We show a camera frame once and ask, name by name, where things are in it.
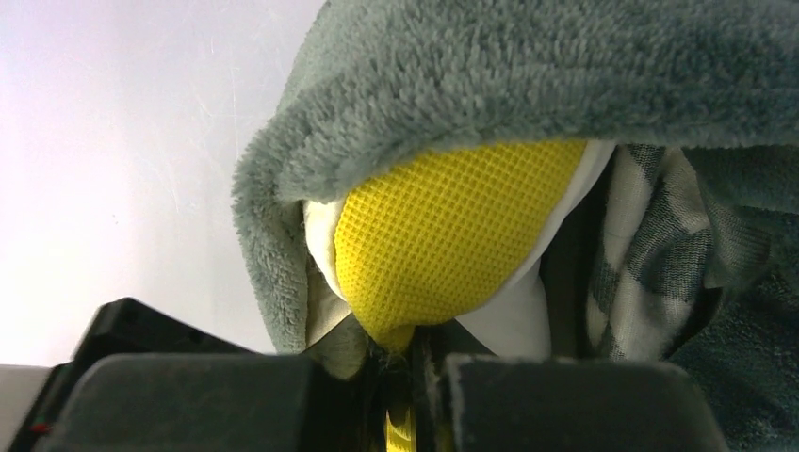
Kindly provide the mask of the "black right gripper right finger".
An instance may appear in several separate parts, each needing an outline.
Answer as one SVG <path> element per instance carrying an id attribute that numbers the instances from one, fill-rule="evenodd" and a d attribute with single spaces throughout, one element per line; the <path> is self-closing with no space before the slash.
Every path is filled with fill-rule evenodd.
<path id="1" fill-rule="evenodd" d="M 708 403 L 667 363 L 491 355 L 460 327 L 415 336 L 420 451 L 724 451 Z"/>

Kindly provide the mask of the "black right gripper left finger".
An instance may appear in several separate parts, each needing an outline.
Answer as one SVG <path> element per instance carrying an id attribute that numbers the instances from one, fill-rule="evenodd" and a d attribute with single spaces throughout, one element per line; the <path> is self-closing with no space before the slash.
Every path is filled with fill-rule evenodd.
<path id="1" fill-rule="evenodd" d="M 358 388 L 131 298 L 101 306 L 10 435 L 11 451 L 365 451 Z"/>

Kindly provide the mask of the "white and yellow pillow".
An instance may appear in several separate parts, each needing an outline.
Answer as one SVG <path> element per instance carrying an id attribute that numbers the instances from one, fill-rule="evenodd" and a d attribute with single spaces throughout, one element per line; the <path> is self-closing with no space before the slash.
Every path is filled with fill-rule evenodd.
<path id="1" fill-rule="evenodd" d="M 342 200 L 307 202 L 309 350 L 351 377 L 368 339 L 404 346 L 447 322 L 499 356 L 549 357 L 540 261 L 613 151 L 571 140 L 424 153 Z"/>

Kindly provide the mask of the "zebra and grey pillowcase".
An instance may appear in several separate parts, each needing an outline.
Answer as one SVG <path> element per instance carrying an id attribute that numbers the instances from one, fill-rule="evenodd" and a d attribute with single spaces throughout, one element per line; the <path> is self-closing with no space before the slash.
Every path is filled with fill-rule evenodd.
<path id="1" fill-rule="evenodd" d="M 798 447 L 794 1 L 329 1 L 234 176 L 277 351 L 307 348 L 301 205 L 427 147 L 614 142 L 592 348 L 666 359 L 735 451 Z"/>

